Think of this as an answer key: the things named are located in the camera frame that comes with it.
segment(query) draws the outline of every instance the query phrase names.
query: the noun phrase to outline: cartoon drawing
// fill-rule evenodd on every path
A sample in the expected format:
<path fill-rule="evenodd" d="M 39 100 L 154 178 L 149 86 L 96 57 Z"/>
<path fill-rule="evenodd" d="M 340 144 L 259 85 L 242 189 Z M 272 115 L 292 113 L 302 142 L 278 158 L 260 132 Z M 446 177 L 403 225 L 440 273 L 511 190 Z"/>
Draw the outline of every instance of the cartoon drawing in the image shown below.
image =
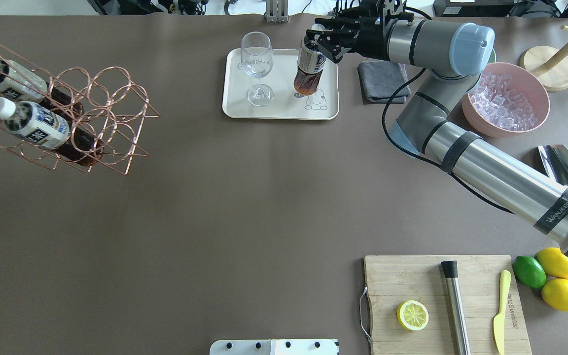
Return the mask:
<path fill-rule="evenodd" d="M 323 90 L 317 90 L 315 94 L 306 99 L 306 110 L 327 110 L 327 101 Z"/>

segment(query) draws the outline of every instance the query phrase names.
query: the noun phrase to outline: bottle cap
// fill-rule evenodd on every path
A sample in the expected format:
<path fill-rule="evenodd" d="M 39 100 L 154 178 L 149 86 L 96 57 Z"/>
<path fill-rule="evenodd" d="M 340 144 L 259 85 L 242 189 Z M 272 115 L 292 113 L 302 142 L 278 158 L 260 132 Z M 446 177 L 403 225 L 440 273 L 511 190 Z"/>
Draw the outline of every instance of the bottle cap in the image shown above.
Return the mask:
<path fill-rule="evenodd" d="M 16 104 L 5 97 L 0 97 L 0 119 L 9 119 L 14 115 L 14 111 Z"/>
<path fill-rule="evenodd" d="M 312 27 L 311 30 L 316 30 L 316 31 L 325 31 L 325 26 L 320 24 L 320 23 L 315 23 Z"/>

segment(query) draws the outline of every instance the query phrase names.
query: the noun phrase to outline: wooden cutting board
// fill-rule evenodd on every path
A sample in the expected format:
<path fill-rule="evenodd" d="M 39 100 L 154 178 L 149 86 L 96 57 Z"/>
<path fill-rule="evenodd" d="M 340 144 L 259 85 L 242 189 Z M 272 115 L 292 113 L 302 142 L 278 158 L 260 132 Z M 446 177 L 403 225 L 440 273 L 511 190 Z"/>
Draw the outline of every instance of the wooden cutting board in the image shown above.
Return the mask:
<path fill-rule="evenodd" d="M 468 339 L 473 355 L 497 355 L 492 318 L 498 313 L 502 270 L 512 273 L 505 313 L 505 355 L 531 355 L 509 255 L 366 256 L 372 355 L 455 355 L 455 330 L 440 262 L 457 260 Z M 408 299 L 428 309 L 426 328 L 404 329 L 396 319 Z"/>

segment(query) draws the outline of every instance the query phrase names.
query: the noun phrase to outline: yellow knife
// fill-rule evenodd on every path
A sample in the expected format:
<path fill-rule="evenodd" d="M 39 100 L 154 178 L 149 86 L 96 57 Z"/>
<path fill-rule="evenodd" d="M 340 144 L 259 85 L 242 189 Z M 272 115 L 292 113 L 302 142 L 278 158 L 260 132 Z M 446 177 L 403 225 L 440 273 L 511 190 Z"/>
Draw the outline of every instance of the yellow knife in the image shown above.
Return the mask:
<path fill-rule="evenodd" d="M 507 294 L 510 292 L 510 283 L 512 282 L 512 274 L 509 271 L 501 272 L 501 279 L 498 285 L 498 314 L 492 319 L 492 328 L 494 331 L 494 342 L 497 345 L 498 353 L 505 354 L 505 344 L 503 343 L 503 329 L 505 328 L 505 304 L 507 303 Z"/>

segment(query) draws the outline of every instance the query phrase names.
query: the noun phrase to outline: bottle label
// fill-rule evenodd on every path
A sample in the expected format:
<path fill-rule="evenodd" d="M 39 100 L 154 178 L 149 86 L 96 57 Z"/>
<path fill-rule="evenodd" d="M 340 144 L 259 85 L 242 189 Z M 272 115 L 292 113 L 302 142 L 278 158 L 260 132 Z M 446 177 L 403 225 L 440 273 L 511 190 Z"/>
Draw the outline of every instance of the bottle label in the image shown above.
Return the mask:
<path fill-rule="evenodd" d="M 43 100 L 43 94 L 41 94 L 41 92 L 47 92 L 45 80 L 15 61 L 8 60 L 7 63 L 10 69 L 7 77 L 0 83 L 0 92 L 14 101 L 32 101 L 38 103 Z"/>
<path fill-rule="evenodd" d="M 32 108 L 33 117 L 27 125 L 10 133 L 45 150 L 58 148 L 69 139 L 70 127 L 65 119 L 39 105 Z"/>
<path fill-rule="evenodd" d="M 317 51 L 306 47 L 302 40 L 302 47 L 299 50 L 297 58 L 297 66 L 306 74 L 317 74 L 323 70 L 325 64 L 325 56 Z"/>

